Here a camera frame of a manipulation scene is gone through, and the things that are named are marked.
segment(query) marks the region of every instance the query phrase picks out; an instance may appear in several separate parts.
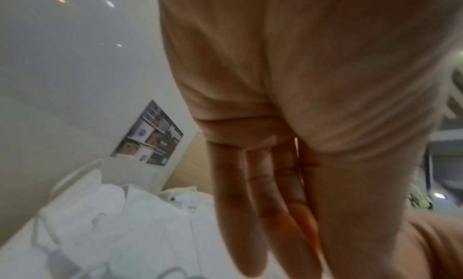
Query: finger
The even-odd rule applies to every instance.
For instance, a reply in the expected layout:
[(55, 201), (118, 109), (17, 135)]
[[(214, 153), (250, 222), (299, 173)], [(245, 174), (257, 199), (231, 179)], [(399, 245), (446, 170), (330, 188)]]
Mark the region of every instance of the finger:
[(218, 224), (238, 269), (256, 277), (265, 269), (267, 246), (248, 198), (243, 151), (207, 142)]
[(291, 279), (320, 278), (317, 256), (278, 191), (270, 150), (246, 152), (246, 173), (253, 206), (278, 262)]
[(310, 149), (303, 140), (298, 139), (299, 168), (304, 182), (307, 204), (314, 217), (319, 217), (319, 195), (320, 195), (320, 158), (318, 154)]
[(272, 148), (273, 174), (278, 190), (312, 248), (319, 250), (317, 225), (311, 209), (307, 205), (304, 186), (298, 167), (295, 140)]

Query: hand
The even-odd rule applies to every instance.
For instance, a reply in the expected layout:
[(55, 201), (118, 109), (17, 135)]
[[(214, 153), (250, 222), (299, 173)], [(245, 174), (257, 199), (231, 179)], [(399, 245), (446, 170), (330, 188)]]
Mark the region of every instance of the hand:
[(160, 0), (172, 73), (207, 140), (220, 229), (245, 275), (263, 271), (269, 248), (292, 279), (319, 277), (314, 214), (336, 277), (395, 276), (460, 1)]

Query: white box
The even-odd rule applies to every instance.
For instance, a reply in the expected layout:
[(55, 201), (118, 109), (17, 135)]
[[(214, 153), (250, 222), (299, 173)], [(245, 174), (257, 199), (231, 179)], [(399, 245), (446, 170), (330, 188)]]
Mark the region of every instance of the white box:
[(147, 124), (144, 120), (139, 119), (136, 124), (135, 128), (133, 130), (133, 133), (130, 135), (130, 137), (134, 140), (140, 141), (140, 142), (146, 142), (150, 134), (154, 131), (154, 128)]
[(140, 149), (138, 149), (138, 152), (135, 154), (134, 161), (146, 163), (153, 153), (154, 150), (151, 148), (140, 146)]

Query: glossy wall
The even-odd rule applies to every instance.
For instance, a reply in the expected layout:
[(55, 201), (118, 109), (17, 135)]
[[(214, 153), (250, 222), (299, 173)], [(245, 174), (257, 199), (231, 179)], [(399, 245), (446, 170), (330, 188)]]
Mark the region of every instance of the glossy wall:
[[(0, 243), (66, 173), (162, 188), (198, 131), (164, 55), (157, 0), (0, 0)], [(166, 167), (109, 155), (153, 99), (185, 134)]]

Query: skin crease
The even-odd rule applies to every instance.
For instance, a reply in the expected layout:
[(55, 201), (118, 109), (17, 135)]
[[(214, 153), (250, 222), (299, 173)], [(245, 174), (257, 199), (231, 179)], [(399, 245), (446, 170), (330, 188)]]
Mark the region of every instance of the skin crease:
[(335, 278), (462, 277), (461, 222), (404, 216), (462, 0), (159, 1), (243, 274), (270, 250), (292, 279), (319, 278), (321, 252)]

